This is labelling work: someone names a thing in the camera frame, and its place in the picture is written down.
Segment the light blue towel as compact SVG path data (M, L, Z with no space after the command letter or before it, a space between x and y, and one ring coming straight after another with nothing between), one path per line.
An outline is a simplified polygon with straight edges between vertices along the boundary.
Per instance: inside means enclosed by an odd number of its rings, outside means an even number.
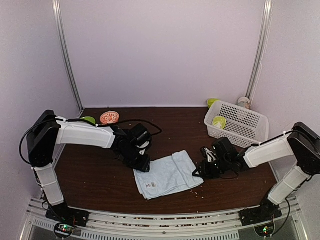
M134 170L138 192L152 200L162 196L189 191L204 183L193 176L196 166L187 151L182 150L150 162L149 172Z

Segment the green white patterned towel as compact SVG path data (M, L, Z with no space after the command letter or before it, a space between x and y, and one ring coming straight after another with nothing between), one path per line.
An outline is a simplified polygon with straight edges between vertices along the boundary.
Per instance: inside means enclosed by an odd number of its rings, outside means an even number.
M227 124L227 119L223 116L215 116L212 120L212 126L224 130Z

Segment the white perforated plastic basket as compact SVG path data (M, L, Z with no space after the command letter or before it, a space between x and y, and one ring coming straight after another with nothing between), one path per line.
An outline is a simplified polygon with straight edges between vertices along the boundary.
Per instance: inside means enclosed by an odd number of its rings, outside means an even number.
M226 118L224 129L212 126L213 118L216 116ZM210 137L226 137L233 145L241 148L264 142L269 138L269 120L266 116L221 100L216 101L208 110L204 124Z

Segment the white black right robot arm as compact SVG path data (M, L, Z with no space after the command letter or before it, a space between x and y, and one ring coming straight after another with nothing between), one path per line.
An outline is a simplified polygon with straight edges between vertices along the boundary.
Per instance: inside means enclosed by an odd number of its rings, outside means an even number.
M293 157L295 164L264 195L259 206L239 212L243 226L272 221L282 216L280 204L305 182L320 173L320 136L303 122L272 139L254 143L237 151L227 137L216 140L210 148L203 147L204 160L192 175L202 179L220 179L227 172L239 174L266 163Z

